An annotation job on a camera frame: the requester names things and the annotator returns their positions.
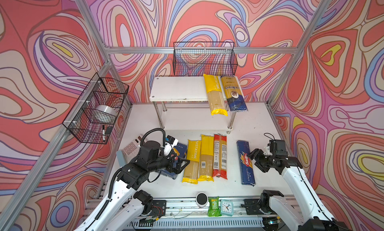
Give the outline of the blue Barilla spaghetti box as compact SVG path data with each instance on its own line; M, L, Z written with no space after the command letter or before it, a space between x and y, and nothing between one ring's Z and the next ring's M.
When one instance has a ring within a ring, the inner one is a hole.
M237 149L240 160L240 173L241 173L241 183L246 186L255 186L255 176L252 165L252 160L250 159L250 147L249 143L244 140L237 141Z

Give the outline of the round black white speaker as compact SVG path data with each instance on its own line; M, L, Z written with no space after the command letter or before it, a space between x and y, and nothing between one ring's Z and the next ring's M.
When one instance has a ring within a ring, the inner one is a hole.
M196 204L199 208L204 208L209 202L208 196L205 193L198 193L196 196Z

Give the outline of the white tape roll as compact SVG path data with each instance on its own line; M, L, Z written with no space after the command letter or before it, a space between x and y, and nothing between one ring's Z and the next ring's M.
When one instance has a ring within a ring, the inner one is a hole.
M93 117L98 123L113 124L116 120L117 111L107 105L99 105L95 108Z

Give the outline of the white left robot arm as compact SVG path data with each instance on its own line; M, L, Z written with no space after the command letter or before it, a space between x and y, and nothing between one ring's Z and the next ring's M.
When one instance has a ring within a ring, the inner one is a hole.
M152 212L153 197L140 190L152 172L180 174L190 163L178 157L178 140L162 128L145 133L138 154L112 177L108 194L78 227L78 231L122 231L140 216Z

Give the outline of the red spaghetti bag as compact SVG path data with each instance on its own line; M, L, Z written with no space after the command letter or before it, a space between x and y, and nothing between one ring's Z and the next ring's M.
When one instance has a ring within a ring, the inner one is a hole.
M227 137L214 136L213 176L227 180Z

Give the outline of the aluminium frame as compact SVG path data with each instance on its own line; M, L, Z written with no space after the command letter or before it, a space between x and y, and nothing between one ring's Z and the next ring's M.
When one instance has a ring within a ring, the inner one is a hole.
M147 102L173 54L111 49L298 48L322 0L1 0L1 210L105 63Z

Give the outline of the teal alarm clock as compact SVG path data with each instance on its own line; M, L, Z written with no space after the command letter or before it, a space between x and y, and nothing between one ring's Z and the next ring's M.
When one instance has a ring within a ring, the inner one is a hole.
M234 203L229 200L221 200L221 215L232 217L234 215Z

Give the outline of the blue Ankara spaghetti bag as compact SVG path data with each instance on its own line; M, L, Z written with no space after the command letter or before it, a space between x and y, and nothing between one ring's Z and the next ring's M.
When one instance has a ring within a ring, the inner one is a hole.
M225 92L226 100L229 109L232 112L245 112L248 111L241 87L235 76L222 76L221 77L223 89Z

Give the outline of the white two-tier shelf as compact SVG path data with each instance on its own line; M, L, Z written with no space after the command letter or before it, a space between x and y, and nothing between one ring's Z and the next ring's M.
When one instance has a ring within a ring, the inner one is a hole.
M204 78L156 77L150 92L159 126L166 130L218 130L230 134L236 114L212 116Z

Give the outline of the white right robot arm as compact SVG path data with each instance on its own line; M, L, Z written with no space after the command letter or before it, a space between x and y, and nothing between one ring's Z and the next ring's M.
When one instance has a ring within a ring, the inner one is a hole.
M267 151L249 150L247 143L237 142L244 148L243 160L249 166L255 165L261 172L276 170L290 187L299 208L292 207L280 191L263 190L259 200L251 207L261 214L278 215L291 231L346 231L347 225L337 221L322 203L305 175L298 158L289 156L283 140L271 139Z

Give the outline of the green snack bag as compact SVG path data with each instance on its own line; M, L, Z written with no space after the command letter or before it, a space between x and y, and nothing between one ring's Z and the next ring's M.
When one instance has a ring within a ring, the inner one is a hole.
M208 209L208 217L220 217L220 202L219 197L209 197L209 209Z

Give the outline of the blue Barilla rigatoni box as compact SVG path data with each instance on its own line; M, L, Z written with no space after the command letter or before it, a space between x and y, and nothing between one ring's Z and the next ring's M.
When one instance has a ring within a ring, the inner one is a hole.
M185 159L187 157L187 151L188 151L188 146L186 144L183 144L183 143L178 143L174 147L174 152L176 153L176 158L175 158L175 162L173 165L173 170L175 170L177 168L177 163L179 162L180 158ZM174 172L169 172L167 170L160 170L160 171L158 171L158 173L161 176L165 176L165 177L173 179L173 180L175 180L178 176L178 174L175 174Z

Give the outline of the yellow Pastatime spaghetti bag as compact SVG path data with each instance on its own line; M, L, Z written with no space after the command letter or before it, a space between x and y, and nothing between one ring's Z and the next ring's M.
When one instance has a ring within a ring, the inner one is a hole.
M218 76L204 74L204 81L211 115L228 116Z
M183 183L198 184L201 142L201 140L189 140L188 142L187 160L190 163L184 169Z

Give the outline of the yellow spaghetti bag with barcode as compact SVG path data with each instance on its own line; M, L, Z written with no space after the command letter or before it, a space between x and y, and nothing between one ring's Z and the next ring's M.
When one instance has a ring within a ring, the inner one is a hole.
M213 179L214 164L214 137L202 135L201 156L199 166L198 181L214 181Z

